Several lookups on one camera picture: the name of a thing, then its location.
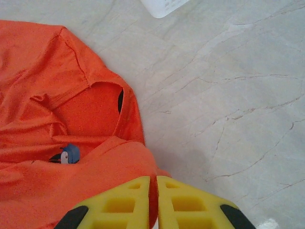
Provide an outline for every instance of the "orange shirt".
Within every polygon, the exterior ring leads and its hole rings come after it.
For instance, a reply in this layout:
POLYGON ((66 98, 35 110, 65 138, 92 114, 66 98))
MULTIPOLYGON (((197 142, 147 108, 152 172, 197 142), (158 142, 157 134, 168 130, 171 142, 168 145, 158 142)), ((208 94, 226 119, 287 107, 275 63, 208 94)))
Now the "orange shirt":
POLYGON ((0 21, 1 227, 53 228, 78 202, 140 176, 152 177, 152 226, 156 175, 168 174, 120 76, 65 27, 0 21), (48 162, 68 143, 77 164, 48 162))

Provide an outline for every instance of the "black fabric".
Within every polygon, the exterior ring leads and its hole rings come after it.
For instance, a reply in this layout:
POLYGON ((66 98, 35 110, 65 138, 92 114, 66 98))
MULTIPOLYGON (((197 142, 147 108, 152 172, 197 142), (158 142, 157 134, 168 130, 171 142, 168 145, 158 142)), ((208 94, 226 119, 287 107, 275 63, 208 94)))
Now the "black fabric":
POLYGON ((88 210, 87 206, 79 206, 68 211, 54 229, 77 229, 88 210))
POLYGON ((227 204, 221 205, 220 208, 235 229, 255 229, 255 226, 253 226, 241 210, 227 204))
POLYGON ((124 96, 124 91, 122 90, 121 93, 119 94, 118 98, 118 111, 121 113, 122 105, 123 105, 123 96, 124 96))

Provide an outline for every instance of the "white plastic container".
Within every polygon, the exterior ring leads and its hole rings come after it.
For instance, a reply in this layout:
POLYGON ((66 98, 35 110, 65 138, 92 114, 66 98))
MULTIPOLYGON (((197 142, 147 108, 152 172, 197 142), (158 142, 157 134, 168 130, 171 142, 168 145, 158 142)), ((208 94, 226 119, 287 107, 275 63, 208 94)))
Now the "white plastic container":
POLYGON ((189 0, 141 0, 148 12, 155 18, 163 18, 189 0))

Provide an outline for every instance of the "white basket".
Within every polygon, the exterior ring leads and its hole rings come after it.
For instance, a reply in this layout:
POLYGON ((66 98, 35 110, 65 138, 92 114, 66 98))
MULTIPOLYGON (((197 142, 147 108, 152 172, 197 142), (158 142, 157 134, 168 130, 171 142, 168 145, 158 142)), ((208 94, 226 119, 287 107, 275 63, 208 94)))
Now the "white basket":
POLYGON ((163 18, 189 0, 141 0, 148 12, 155 18, 163 18))

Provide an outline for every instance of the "white marble floor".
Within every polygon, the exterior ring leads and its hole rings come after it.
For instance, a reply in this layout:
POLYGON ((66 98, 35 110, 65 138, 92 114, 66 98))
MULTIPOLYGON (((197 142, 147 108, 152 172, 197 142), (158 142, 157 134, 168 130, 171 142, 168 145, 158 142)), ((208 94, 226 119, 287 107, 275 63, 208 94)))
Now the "white marble floor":
POLYGON ((147 146, 174 178, 255 224, 305 229, 305 0, 1 0, 0 18, 62 24, 135 90, 147 146))

